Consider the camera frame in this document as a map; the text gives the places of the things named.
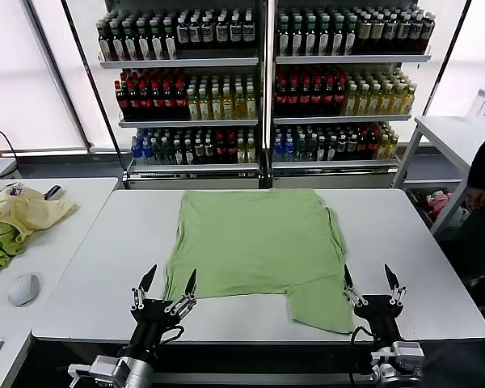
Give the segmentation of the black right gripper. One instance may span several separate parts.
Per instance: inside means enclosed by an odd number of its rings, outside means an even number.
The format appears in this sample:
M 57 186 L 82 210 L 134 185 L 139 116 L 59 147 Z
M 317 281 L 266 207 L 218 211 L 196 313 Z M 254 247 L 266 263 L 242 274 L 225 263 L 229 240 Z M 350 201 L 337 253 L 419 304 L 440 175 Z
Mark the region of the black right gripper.
M 407 287 L 384 264 L 391 295 L 363 295 L 354 285 L 348 266 L 344 265 L 344 296 L 353 307 L 354 314 L 366 320 L 373 335 L 373 348 L 390 348 L 402 341 L 396 318 L 403 312 L 403 298 Z

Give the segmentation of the person's bare hand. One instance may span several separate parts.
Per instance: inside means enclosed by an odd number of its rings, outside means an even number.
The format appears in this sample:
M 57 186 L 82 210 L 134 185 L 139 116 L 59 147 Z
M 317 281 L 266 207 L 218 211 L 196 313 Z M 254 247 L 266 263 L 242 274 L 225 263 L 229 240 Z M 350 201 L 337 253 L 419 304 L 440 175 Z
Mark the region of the person's bare hand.
M 469 187 L 466 194 L 467 206 L 477 211 L 485 206 L 485 189 Z

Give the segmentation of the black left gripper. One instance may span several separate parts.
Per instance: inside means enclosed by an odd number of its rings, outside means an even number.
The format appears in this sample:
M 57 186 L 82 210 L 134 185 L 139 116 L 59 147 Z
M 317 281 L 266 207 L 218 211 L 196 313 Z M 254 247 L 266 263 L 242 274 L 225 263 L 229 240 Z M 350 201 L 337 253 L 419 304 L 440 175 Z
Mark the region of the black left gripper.
M 137 325 L 127 345 L 128 356 L 155 356 L 162 344 L 177 340 L 183 333 L 180 324 L 196 304 L 196 269 L 192 271 L 182 296 L 176 301 L 146 299 L 158 265 L 155 264 L 132 288 L 132 316 Z

